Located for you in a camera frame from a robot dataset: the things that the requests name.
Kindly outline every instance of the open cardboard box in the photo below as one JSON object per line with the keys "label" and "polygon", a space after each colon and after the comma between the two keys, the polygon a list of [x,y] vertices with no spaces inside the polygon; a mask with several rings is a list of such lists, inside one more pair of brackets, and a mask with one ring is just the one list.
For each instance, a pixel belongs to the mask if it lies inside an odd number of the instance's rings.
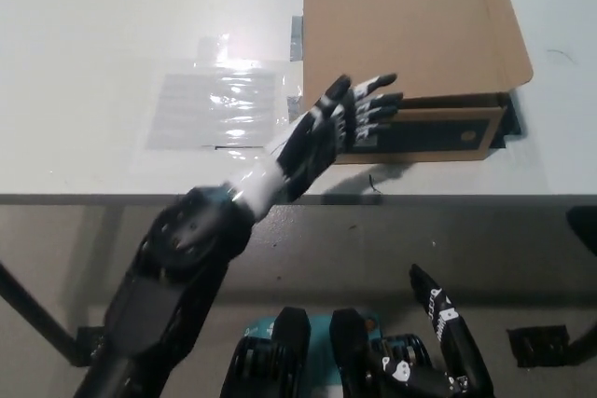
{"label": "open cardboard box", "polygon": [[305,106],[343,73],[397,72],[387,90],[405,93],[390,132],[340,163],[483,159],[533,77],[510,0],[304,0],[303,26]]}

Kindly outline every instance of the table leg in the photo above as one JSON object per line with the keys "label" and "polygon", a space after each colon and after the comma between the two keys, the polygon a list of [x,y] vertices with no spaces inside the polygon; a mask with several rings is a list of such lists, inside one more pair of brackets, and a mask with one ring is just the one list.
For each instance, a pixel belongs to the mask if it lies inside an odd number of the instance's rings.
{"label": "table leg", "polygon": [[[92,347],[75,339],[32,297],[19,281],[0,263],[0,296],[14,308],[71,365],[90,364]],[[84,337],[90,340],[89,333]]]}

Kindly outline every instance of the white table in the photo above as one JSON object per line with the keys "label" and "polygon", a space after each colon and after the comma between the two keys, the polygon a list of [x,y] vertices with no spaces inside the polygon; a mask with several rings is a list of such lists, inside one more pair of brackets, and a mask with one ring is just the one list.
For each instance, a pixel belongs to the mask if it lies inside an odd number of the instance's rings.
{"label": "white table", "polygon": [[[535,69],[518,91],[524,138],[482,162],[334,166],[303,200],[597,202],[597,4],[512,2]],[[0,200],[132,203],[218,185],[258,151],[147,150],[160,80],[196,61],[202,38],[228,34],[231,61],[285,77],[275,105],[285,126],[285,95],[301,83],[300,63],[287,62],[301,11],[302,0],[0,0]]]}

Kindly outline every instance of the cardboard box lid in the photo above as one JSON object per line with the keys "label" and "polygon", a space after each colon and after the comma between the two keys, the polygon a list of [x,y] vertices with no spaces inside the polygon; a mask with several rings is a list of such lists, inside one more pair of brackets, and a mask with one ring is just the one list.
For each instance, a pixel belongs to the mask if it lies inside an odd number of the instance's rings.
{"label": "cardboard box lid", "polygon": [[391,72],[406,98],[503,92],[533,77],[510,0],[304,0],[307,103],[342,73]]}

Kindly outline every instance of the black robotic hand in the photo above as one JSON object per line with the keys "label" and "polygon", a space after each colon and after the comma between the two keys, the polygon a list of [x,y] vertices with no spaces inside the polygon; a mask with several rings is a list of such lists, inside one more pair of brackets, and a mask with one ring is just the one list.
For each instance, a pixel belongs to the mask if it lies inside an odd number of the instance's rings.
{"label": "black robotic hand", "polygon": [[307,191],[338,154],[388,129],[381,121],[398,112],[402,94],[369,95],[395,81],[396,74],[382,75],[351,87],[351,78],[342,75],[282,142],[274,143],[271,149],[285,174],[288,200]]}
{"label": "black robotic hand", "polygon": [[268,153],[220,187],[197,187],[147,231],[104,317],[102,346],[76,398],[157,398],[193,349],[253,225],[281,194],[295,200],[356,142],[381,132],[400,94],[368,98],[396,75],[351,88],[341,76]]}
{"label": "black robotic hand", "polygon": [[231,196],[255,222],[281,195],[289,202],[298,199],[338,154],[389,128],[383,121],[398,112],[402,94],[369,95],[395,81],[396,74],[382,75],[351,87],[351,78],[342,75],[311,110],[267,145],[265,158],[228,180]]}
{"label": "black robotic hand", "polygon": [[368,353],[369,366],[401,396],[492,398],[493,383],[487,367],[465,320],[446,292],[417,265],[410,269],[410,285],[433,324],[448,372],[436,370],[430,363],[414,364],[375,351]]}

